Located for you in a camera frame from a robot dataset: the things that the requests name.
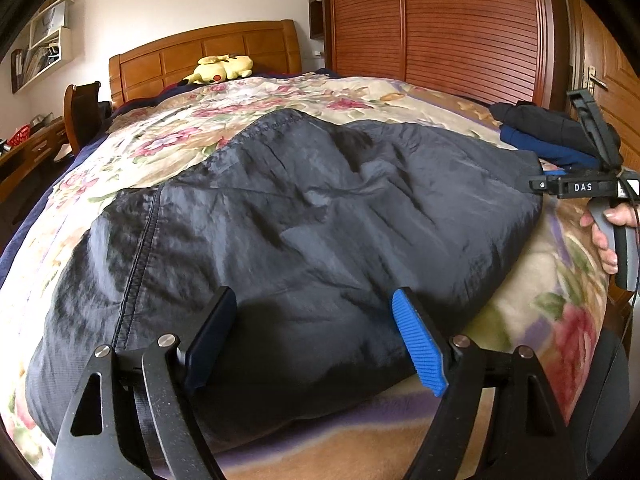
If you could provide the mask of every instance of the floral comforter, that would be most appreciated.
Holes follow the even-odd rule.
[[[117,117],[97,151],[57,185],[0,290],[0,414],[44,478],[54,447],[28,413],[25,370],[42,336],[60,270],[80,237],[119,190],[174,176],[259,116],[284,107],[337,124],[372,119],[436,125],[509,148],[485,108],[374,78],[249,78],[205,86]],[[588,232],[578,225],[581,212],[572,203],[545,199],[526,250],[465,330],[484,348],[534,348],[565,420],[584,386],[606,306],[607,279]],[[297,422],[217,458],[230,480],[401,479],[437,405],[413,377],[356,408]],[[459,478],[475,469],[490,406],[486,394]]]

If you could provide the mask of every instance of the jacket seam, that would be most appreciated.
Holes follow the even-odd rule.
[[[126,323],[127,332],[124,337],[123,348],[127,347],[127,342],[129,341],[129,333],[131,331],[131,326],[133,325],[133,318],[136,315],[136,305],[138,303],[140,287],[142,286],[142,279],[146,271],[146,265],[148,264],[149,254],[151,252],[151,244],[153,242],[156,227],[158,225],[158,215],[160,211],[160,194],[163,187],[164,184],[161,184],[158,189],[156,189],[156,192],[153,195],[151,212],[146,219],[146,224],[140,238],[140,243],[136,250],[133,265],[131,266],[131,272],[129,273],[124,296],[122,298],[122,302],[120,303],[120,315],[118,317],[116,331],[114,332],[113,339],[111,341],[111,345],[116,349],[118,347],[122,327],[125,324],[125,316],[129,316],[129,320]]]

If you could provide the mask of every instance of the metal screw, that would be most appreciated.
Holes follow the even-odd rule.
[[[463,334],[456,335],[453,336],[453,344],[458,348],[467,348],[471,344],[471,339]]]
[[[175,343],[175,335],[173,334],[164,334],[158,338],[158,346],[161,346],[162,348],[171,346],[174,343]]]
[[[111,348],[109,348],[107,345],[100,345],[95,349],[94,355],[96,357],[105,357],[109,355],[109,352],[111,352]]]
[[[521,346],[518,348],[518,354],[523,359],[531,359],[533,357],[533,350],[528,346]]]

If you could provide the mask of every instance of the hand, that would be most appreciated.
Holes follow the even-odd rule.
[[[604,216],[613,225],[636,227],[636,215],[633,208],[627,204],[622,203],[617,205],[613,209],[606,209]],[[602,268],[607,274],[615,274],[618,272],[618,256],[609,249],[609,243],[605,234],[598,228],[596,222],[593,221],[591,213],[586,211],[582,218],[580,218],[580,225],[582,227],[591,226],[591,240],[593,244],[598,248],[598,254],[602,261]]]

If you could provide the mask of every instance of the bed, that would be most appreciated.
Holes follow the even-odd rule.
[[[258,75],[172,93],[171,86],[191,73],[200,57],[220,51],[251,56]],[[180,173],[258,117],[281,108],[335,124],[371,119],[436,125],[511,149],[500,142],[490,113],[463,98],[391,79],[295,75],[301,71],[300,52],[290,20],[177,34],[112,57],[109,67],[112,99],[120,108],[108,135],[86,148],[79,157],[83,162],[43,200],[0,288],[0,352],[6,357],[0,363],[0,413],[43,478],[50,473],[54,447],[26,408],[26,369],[61,270],[119,190],[152,186]],[[565,420],[588,376],[607,303],[608,277],[590,233],[578,225],[581,213],[577,203],[545,199],[518,263],[465,330],[484,348],[531,346]],[[478,463],[491,402],[487,390],[459,478]],[[400,479],[437,405],[414,376],[359,406],[296,421],[216,458],[232,480]]]

